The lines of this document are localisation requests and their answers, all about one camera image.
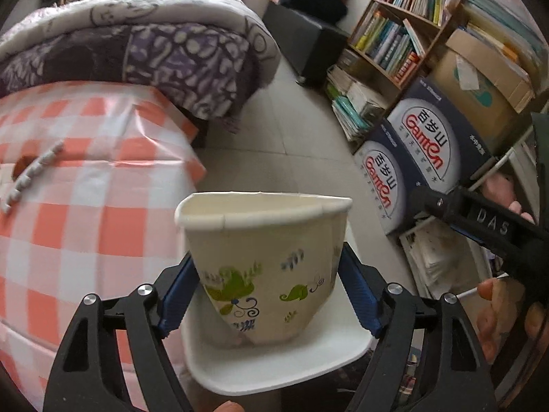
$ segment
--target cup rim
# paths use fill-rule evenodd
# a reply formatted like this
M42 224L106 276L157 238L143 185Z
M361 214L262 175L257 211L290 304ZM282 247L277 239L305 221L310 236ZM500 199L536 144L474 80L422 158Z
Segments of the cup rim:
M330 200L330 203L319 203L311 206L286 207L276 212L265 211L251 213L229 213L229 214L208 214L208 215L184 215L183 206L190 199L205 194L237 194L237 195L282 195L314 197ZM324 215L335 215L346 213L351 209L352 199L340 196L311 195L300 193L276 193L276 192L195 192L180 202L175 210L175 223L186 231L220 231L223 229L249 229L257 227L280 226L289 224L304 223L315 220Z

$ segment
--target wooden bookshelf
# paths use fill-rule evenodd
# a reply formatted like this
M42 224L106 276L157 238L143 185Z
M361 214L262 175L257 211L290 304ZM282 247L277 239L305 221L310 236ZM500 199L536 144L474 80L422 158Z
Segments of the wooden bookshelf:
M371 57L368 57L366 54L364 54L359 49L356 49L352 45L349 45L349 48L352 49L356 54L361 56L368 63L370 63L370 65L372 65L381 75L383 75L386 79L388 79L394 86L396 86L397 88L400 88L400 85L398 83L396 83L393 80L393 78L390 75L388 75L387 72L383 68L381 68L377 63L375 63L375 61Z
M374 0L377 4L382 5L384 8L387 8L392 13L394 13L399 19L404 20L408 19L414 28L424 32L429 37L435 37L442 29L441 26L434 24L431 20L424 19L421 15L408 11L406 9L395 6L394 4L387 3L383 0Z
M410 84L416 79L419 75L425 75L426 74L426 66L427 63L431 65L435 59L434 51L438 48L439 45L444 45L448 37L451 35L451 33L457 28L459 24L459 18L461 14L461 6L463 5L463 2L465 0L458 0L456 9L454 12L450 14L450 17L446 20L445 23L443 23L442 26L438 26L437 24L433 23L432 21L425 19L422 16L419 16L418 14L412 13L411 11L408 11L406 9L400 8L399 6L396 6L394 4L388 3L383 0L371 0L368 6L366 7L364 13L362 14L362 17L353 30L352 35L349 37L348 41L348 48L352 50L355 54L360 56L363 60L363 65L365 69L370 69L371 73L374 77L381 76L384 81L390 82L393 86L393 90L390 93L382 92L382 94L387 98L387 100L390 101L389 106L385 110L385 115L383 117L388 116L393 108L396 106L398 101L402 98L404 95L404 92L408 89ZM410 24L413 26L413 28L421 34L423 34L426 38L430 39L430 44L425 51L425 56L420 57L420 60L417 64L417 67L412 71L412 73L408 76L408 78L400 83L396 83L392 76L390 76L383 68L380 67L375 61L366 55L364 52L360 51L355 47L353 42L356 42L356 36L358 32L360 31L364 20L367 17L367 14L373 4L378 5L378 10L380 10L384 17L389 18L395 22L399 22L402 24L402 20L408 19Z

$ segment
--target purple patterned blanket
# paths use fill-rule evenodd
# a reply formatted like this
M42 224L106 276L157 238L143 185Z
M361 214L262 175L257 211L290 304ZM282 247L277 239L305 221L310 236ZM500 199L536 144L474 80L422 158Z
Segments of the purple patterned blanket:
M100 26L43 41L0 64L0 97L43 83L89 80L157 87L201 119L237 128L259 69L242 35L199 23Z

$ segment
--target green leaf print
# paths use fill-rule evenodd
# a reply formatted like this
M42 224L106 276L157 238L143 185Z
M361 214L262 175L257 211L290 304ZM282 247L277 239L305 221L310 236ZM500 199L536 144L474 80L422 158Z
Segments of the green leaf print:
M307 285L296 285L290 290L290 294L281 294L280 300L283 300L284 302L290 302L295 299L303 300L307 297L307 295Z
M212 288L212 287L209 287L208 285L206 285L206 291L208 292L208 294L210 295L210 297L213 300L218 300L218 301L221 301L221 302L229 302L230 301L230 299L225 299L225 297L223 296L223 293L219 289L215 289L215 288Z
M253 293L255 287L252 283L252 277L261 273L261 264L254 263L253 269L247 272L247 277L242 277L240 271L232 267L223 267L219 270L223 282L221 289L205 285L207 293L213 300L218 302L230 302L219 309L223 316L232 312L234 305L242 298L246 298Z
M227 316L233 310L233 304L227 304L219 309L222 316Z

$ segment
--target cardboard box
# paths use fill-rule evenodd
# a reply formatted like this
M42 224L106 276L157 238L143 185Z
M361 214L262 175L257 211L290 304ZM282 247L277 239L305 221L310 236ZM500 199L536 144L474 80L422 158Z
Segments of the cardboard box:
M449 51L430 79L465 115L488 149L494 154L503 152L512 130L524 124L518 114L534 97L528 77L513 69L500 53L463 30L455 30L446 46ZM472 71L471 78L458 72L459 67Z
M436 191L471 185L495 161L468 119L427 79L416 79L388 121Z
M355 162L366 179L385 234L414 224L408 196L418 185L426 185L406 147L388 121L374 129L359 151Z

